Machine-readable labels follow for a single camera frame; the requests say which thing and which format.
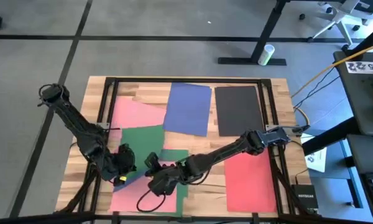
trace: white paper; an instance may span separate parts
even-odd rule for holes
[[[313,137],[314,136],[310,136],[309,134],[302,134],[301,142],[304,143]],[[324,147],[322,150],[318,152],[305,156],[305,162],[306,162],[307,168],[313,169],[319,172],[325,172],[326,151],[327,151],[327,147]]]
[[[373,74],[373,62],[346,62],[349,73]]]

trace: green paper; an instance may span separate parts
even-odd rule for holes
[[[146,170],[145,160],[151,152],[160,154],[164,144],[163,126],[123,129],[121,144],[124,143],[129,145],[136,157],[137,170],[126,175],[131,179]]]
[[[159,155],[160,161],[179,161],[189,155],[188,150],[163,149]],[[154,214],[181,217],[183,200],[188,197],[188,186],[177,184],[177,211],[176,212],[153,212]]]

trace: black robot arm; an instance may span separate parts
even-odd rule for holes
[[[148,186],[157,196],[170,195],[177,183],[200,184],[205,180],[213,165],[236,154],[246,152],[256,156],[262,153],[267,146],[285,144],[289,141],[290,138],[282,128],[275,128],[268,133],[246,131],[239,139],[231,144],[208,154],[188,156],[171,166],[161,166],[157,155],[151,153],[145,161],[145,164],[149,168],[145,175],[153,177]],[[207,172],[205,178],[199,183],[194,183],[194,181],[202,178],[205,172]]]
[[[65,126],[77,139],[82,155],[97,166],[103,180],[126,175],[135,170],[134,153],[127,144],[119,147],[118,153],[110,153],[106,147],[106,131],[101,126],[89,123],[69,101],[69,91],[63,85],[44,85],[39,90],[42,104],[54,109]]]

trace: floor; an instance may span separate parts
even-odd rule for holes
[[[83,27],[80,21],[88,2],[92,4]],[[78,30],[81,35],[259,37],[274,5],[275,0],[0,0],[4,18],[0,35],[47,35],[51,39],[0,38],[0,218],[11,210],[45,119],[47,109],[37,107],[41,85],[65,79],[77,108],[90,75],[287,78],[294,93],[331,64],[333,52],[344,45],[273,42],[274,57],[286,58],[288,66],[218,65],[218,57],[249,57],[256,43],[67,38],[75,35],[78,27],[83,28]],[[311,36],[325,22],[309,17],[309,13],[325,9],[315,2],[288,3],[272,37]],[[307,14],[304,21],[298,20],[301,13]],[[361,39],[372,31],[373,24],[352,36]],[[320,37],[342,38],[337,29]],[[333,71],[326,80],[337,75]],[[293,102],[298,103],[314,85],[316,82]],[[315,129],[328,129],[352,115],[339,80],[306,100],[302,109]],[[299,114],[297,120],[304,122]],[[70,132],[54,116],[21,215],[53,211],[70,143]],[[324,216],[346,218],[325,207],[320,207]]]

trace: wooden tabletop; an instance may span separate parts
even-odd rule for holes
[[[106,77],[90,77],[88,80],[85,97],[81,106],[82,115],[92,123],[95,123],[103,94]],[[275,105],[280,125],[296,125],[293,113],[292,100],[288,91],[287,81],[284,78],[272,78],[272,89],[275,98]],[[255,86],[246,83],[199,83],[207,85],[212,89],[217,86]],[[165,109],[170,93],[171,83],[149,83],[149,82],[123,82],[118,88],[117,95],[126,96],[134,101],[145,103]],[[233,142],[237,137],[220,137],[218,133],[217,111],[214,91],[211,99],[210,116],[208,123],[207,137],[192,136],[181,133],[165,132],[165,145],[174,149],[188,149],[190,154],[211,152],[221,146]],[[272,123],[270,113],[269,97],[264,87],[264,98],[268,112],[269,123]],[[119,145],[119,139],[109,139],[108,147],[111,151]],[[285,150],[287,169],[290,183],[295,183],[295,175],[306,170],[303,149],[293,142],[287,144]],[[67,167],[65,169],[60,193],[57,200],[56,210],[63,208],[76,194],[83,183],[87,162],[80,154],[77,145],[70,149]],[[298,175],[300,184],[310,184],[308,172]],[[279,183],[282,198],[283,212],[288,213],[286,193]],[[110,215],[108,211],[113,186],[109,182],[102,181],[99,190],[97,214]],[[90,187],[86,209],[91,202],[92,187]],[[120,215],[147,215],[146,213],[121,212]],[[228,212],[226,207],[224,162],[213,166],[210,175],[201,185],[190,185],[188,187],[188,197],[183,202],[183,216],[194,217],[251,217],[251,213]],[[259,213],[260,217],[277,217],[277,213]]]

